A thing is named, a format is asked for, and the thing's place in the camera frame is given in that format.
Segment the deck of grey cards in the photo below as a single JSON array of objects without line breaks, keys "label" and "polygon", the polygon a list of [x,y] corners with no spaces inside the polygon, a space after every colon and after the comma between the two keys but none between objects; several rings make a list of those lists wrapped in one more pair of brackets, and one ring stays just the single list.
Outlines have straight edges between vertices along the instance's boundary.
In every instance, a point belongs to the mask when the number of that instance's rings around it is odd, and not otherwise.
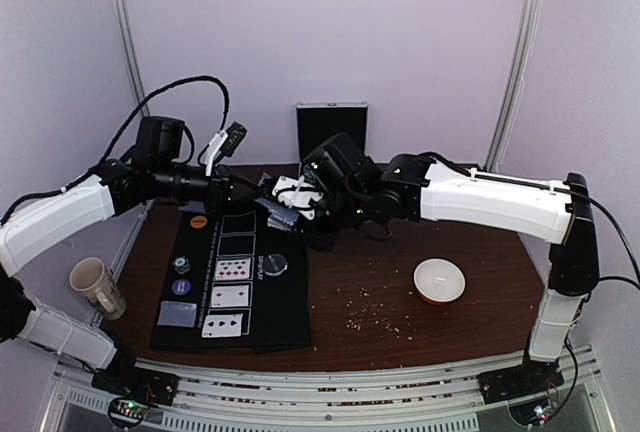
[{"label": "deck of grey cards", "polygon": [[281,231],[292,231],[300,218],[297,211],[281,205],[270,204],[267,209],[269,211],[267,225]]}]

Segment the orange big blind button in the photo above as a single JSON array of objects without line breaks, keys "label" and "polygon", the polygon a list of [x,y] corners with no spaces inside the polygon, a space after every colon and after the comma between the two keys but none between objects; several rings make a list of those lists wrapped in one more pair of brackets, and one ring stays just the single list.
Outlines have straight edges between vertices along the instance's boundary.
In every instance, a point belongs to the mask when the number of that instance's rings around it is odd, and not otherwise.
[{"label": "orange big blind button", "polygon": [[207,224],[208,224],[208,218],[204,215],[194,216],[190,220],[190,226],[196,230],[203,229],[204,227],[207,226]]}]

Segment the ten of diamonds card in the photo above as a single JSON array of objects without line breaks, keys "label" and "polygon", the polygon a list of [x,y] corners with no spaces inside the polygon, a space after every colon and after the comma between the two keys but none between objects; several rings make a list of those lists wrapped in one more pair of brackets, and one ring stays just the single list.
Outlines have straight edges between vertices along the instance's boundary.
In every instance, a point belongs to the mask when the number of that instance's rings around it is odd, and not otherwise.
[{"label": "ten of diamonds card", "polygon": [[218,259],[215,264],[215,281],[250,280],[253,273],[252,258]]}]

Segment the black poker mat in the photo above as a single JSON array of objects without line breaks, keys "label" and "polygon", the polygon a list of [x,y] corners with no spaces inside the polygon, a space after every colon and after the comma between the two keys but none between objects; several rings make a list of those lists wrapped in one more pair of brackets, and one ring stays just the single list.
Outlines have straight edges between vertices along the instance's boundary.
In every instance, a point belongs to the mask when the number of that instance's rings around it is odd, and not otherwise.
[{"label": "black poker mat", "polygon": [[[208,218],[208,224],[203,229],[196,230],[190,226],[190,220],[197,215]],[[259,204],[251,204],[219,217],[195,210],[181,212],[149,341],[151,349],[199,352],[206,349],[251,348],[254,351],[268,351],[309,346],[307,251],[301,242],[289,237],[286,232],[269,227],[268,216],[268,210]],[[278,277],[269,277],[263,272],[264,257],[272,253],[282,254],[288,261],[287,271]],[[184,275],[176,273],[172,267],[172,261],[179,256],[187,257],[191,263],[191,270]],[[252,278],[215,281],[216,261],[223,258],[252,258]],[[191,282],[192,290],[188,295],[178,297],[172,293],[171,285],[181,278]],[[239,284],[251,286],[248,307],[210,307],[214,286]],[[195,303],[198,308],[195,326],[157,326],[162,301]],[[201,337],[204,319],[208,314],[240,311],[248,314],[246,332],[241,337]]]}]

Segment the two of diamonds card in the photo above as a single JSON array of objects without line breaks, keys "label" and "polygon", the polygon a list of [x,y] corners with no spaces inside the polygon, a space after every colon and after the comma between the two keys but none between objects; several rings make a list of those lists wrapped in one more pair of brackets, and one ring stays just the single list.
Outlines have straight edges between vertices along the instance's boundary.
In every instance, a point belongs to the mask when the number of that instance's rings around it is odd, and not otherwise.
[{"label": "two of diamonds card", "polygon": [[249,284],[216,285],[212,289],[210,307],[212,309],[248,307],[250,296]]}]

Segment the purple small blind button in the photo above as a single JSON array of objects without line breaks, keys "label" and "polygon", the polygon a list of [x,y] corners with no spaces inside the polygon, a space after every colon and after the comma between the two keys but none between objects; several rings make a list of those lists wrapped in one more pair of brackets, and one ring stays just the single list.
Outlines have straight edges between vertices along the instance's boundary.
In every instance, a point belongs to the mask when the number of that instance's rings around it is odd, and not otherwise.
[{"label": "purple small blind button", "polygon": [[175,280],[171,285],[171,291],[175,296],[183,297],[188,295],[192,290],[191,282],[187,279]]}]

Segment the three of spades card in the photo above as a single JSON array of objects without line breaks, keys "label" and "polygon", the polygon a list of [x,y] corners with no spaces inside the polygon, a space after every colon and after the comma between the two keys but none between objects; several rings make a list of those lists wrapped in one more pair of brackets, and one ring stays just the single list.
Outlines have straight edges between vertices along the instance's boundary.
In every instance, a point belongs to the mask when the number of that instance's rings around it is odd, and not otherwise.
[{"label": "three of spades card", "polygon": [[246,332],[248,314],[245,311],[208,314],[201,330],[203,339],[237,338]]}]

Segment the grey playing card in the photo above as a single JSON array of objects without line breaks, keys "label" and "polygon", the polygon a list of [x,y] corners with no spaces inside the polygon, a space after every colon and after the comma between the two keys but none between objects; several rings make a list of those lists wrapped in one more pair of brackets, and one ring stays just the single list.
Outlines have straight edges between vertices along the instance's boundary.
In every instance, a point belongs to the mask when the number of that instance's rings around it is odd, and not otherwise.
[{"label": "grey playing card", "polygon": [[162,301],[157,326],[193,328],[196,323],[198,308],[195,303]]}]

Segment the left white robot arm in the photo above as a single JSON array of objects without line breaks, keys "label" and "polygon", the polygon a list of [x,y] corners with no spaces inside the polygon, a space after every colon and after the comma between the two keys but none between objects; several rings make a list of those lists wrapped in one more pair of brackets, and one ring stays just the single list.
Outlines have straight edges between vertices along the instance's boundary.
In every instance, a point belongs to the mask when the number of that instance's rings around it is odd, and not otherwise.
[{"label": "left white robot arm", "polygon": [[123,396],[144,385],[138,367],[101,330],[68,316],[27,292],[18,275],[87,228],[149,201],[199,202],[215,214],[231,201],[237,176],[221,161],[233,155],[247,129],[234,122],[217,132],[197,165],[179,160],[186,124],[167,117],[141,120],[135,143],[119,158],[107,155],[76,182],[34,195],[1,225],[1,339],[21,339],[58,355],[105,369]]}]

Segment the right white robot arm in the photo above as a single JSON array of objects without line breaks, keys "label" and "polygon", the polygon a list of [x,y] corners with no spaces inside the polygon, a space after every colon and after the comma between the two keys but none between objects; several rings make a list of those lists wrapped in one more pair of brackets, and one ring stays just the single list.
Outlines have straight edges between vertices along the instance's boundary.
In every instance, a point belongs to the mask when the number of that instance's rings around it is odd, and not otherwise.
[{"label": "right white robot arm", "polygon": [[274,201],[298,211],[301,231],[319,248],[340,230],[366,222],[471,223],[537,237],[550,246],[550,271],[523,361],[513,371],[519,392],[535,392],[551,376],[581,302],[599,278],[592,206],[583,176],[539,181],[484,172],[435,152],[399,154],[381,166],[345,133],[319,145],[297,178],[281,176]]}]

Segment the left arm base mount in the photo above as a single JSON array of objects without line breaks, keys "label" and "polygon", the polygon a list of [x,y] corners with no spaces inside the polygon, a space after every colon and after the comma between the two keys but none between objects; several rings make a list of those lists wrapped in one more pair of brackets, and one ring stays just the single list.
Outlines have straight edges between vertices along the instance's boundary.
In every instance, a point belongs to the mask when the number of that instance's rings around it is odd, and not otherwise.
[{"label": "left arm base mount", "polygon": [[129,382],[114,373],[86,367],[92,375],[93,388],[112,395],[107,405],[107,418],[117,428],[130,430],[150,419],[162,416],[162,408],[173,404],[179,378],[167,372],[135,367]]}]

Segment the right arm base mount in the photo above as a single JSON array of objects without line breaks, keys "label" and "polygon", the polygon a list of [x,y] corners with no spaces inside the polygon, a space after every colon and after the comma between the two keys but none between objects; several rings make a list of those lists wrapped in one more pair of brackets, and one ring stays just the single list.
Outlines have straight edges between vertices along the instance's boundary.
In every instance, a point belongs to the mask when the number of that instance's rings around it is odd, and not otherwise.
[{"label": "right arm base mount", "polygon": [[506,402],[509,416],[520,426],[545,425],[559,404],[558,387],[565,382],[557,366],[515,366],[481,373],[478,385],[486,405]]}]

